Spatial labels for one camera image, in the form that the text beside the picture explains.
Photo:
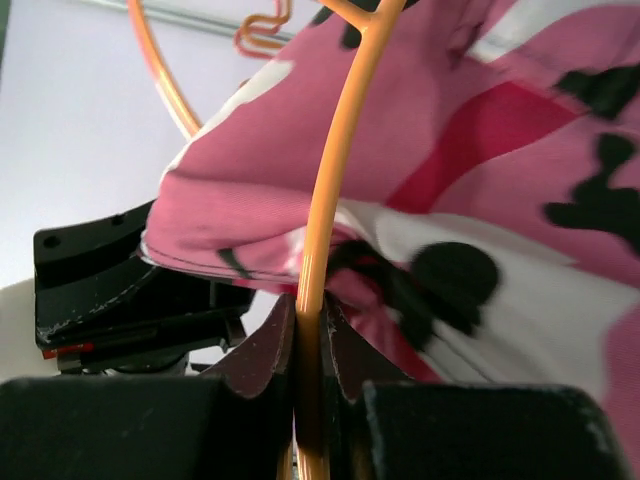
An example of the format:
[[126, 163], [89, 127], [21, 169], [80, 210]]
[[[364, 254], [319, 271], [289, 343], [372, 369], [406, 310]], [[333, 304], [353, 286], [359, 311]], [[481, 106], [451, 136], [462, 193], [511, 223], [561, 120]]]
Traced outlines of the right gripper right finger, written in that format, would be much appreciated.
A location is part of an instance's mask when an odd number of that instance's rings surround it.
[[328, 298], [321, 316], [331, 479], [629, 479], [604, 413], [550, 385], [419, 383]]

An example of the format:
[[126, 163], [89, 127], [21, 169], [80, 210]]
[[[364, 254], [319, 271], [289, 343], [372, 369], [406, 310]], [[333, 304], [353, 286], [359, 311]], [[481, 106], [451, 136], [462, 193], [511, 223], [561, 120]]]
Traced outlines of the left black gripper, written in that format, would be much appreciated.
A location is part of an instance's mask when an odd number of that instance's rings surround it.
[[181, 374], [194, 350], [238, 346], [255, 293], [138, 252], [150, 210], [33, 236], [35, 342], [63, 374]]

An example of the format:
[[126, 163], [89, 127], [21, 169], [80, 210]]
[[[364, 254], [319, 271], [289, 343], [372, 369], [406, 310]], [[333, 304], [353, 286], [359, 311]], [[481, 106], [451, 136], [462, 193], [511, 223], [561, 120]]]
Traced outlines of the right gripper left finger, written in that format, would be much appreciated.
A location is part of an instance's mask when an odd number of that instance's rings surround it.
[[5, 479], [288, 479], [295, 308], [280, 297], [197, 376], [22, 378], [1, 387]]

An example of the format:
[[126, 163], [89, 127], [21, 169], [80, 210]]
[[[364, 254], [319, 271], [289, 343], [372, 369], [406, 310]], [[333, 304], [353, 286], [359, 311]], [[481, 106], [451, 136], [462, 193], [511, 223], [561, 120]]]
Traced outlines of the orange plastic hanger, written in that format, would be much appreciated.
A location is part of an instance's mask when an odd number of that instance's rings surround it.
[[[329, 460], [325, 460], [321, 414], [320, 313], [331, 234], [352, 139], [367, 89], [396, 20], [406, 1], [379, 1], [374, 12], [367, 12], [349, 1], [320, 1], [356, 28], [361, 44], [347, 75], [329, 128], [315, 181], [296, 298], [294, 335], [294, 420], [299, 479], [328, 479]], [[282, 25], [289, 19], [292, 1], [277, 7], [275, 17], [246, 18], [240, 35], [263, 49], [275, 49], [275, 41], [249, 37], [251, 23]], [[196, 134], [201, 124], [189, 106], [156, 45], [145, 18], [142, 1], [126, 1], [139, 46], [159, 88], [168, 111], [183, 134]]]

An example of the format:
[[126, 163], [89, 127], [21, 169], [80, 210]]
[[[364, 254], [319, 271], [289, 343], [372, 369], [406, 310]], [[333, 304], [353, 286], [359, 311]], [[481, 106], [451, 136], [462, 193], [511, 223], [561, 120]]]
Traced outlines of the pink camouflage trousers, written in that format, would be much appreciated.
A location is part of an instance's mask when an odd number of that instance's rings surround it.
[[[360, 44], [329, 9], [163, 173], [149, 263], [295, 288]], [[375, 70], [328, 290], [414, 377], [574, 385], [639, 463], [639, 5], [410, 1]]]

